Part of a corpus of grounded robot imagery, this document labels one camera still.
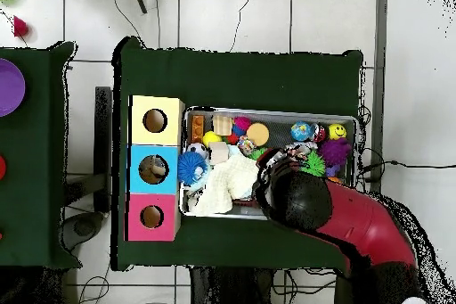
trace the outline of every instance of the green tablecloth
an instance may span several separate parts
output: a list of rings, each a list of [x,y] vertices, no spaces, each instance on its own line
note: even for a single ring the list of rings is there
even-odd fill
[[[143,49],[131,37],[120,42],[113,64],[113,128],[118,128],[120,113],[120,144],[114,144],[120,156],[113,160],[114,169],[126,165],[130,94],[178,97],[186,106],[357,117],[359,51],[343,55],[154,51]],[[118,176],[113,176],[117,188],[118,184],[123,188],[125,173],[120,168]],[[111,248],[111,262],[114,266],[118,262],[119,268],[130,264],[345,268],[344,258],[334,246],[268,221],[183,217],[174,242],[125,242],[124,201],[125,193],[120,190]]]
[[[59,242],[65,144],[64,64],[73,43],[47,50],[0,48],[22,72],[20,107],[0,118],[0,266],[77,267]]]

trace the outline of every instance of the table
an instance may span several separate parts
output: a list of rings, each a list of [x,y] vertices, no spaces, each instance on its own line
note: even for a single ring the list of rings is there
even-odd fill
[[[112,160],[111,266],[339,267],[331,244],[268,221],[183,217],[173,242],[125,242],[127,98],[177,97],[186,106],[294,111],[357,117],[362,54],[211,53],[142,48],[126,37],[113,55],[115,70]]]

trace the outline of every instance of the red ball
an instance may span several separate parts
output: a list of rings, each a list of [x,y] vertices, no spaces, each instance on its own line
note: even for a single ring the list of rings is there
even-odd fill
[[[231,135],[224,136],[224,140],[228,144],[236,145],[238,143],[239,137],[232,132]]]

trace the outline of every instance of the white cloth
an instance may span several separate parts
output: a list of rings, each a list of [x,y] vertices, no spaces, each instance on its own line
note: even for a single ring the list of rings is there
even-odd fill
[[[232,209],[232,200],[242,198],[257,180],[256,162],[242,154],[234,154],[217,164],[208,176],[206,189],[192,213],[206,216]]]

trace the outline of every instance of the purple plate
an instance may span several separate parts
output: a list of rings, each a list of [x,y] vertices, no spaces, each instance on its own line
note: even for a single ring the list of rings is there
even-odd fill
[[[0,59],[0,117],[15,111],[25,95],[25,80],[12,62]]]

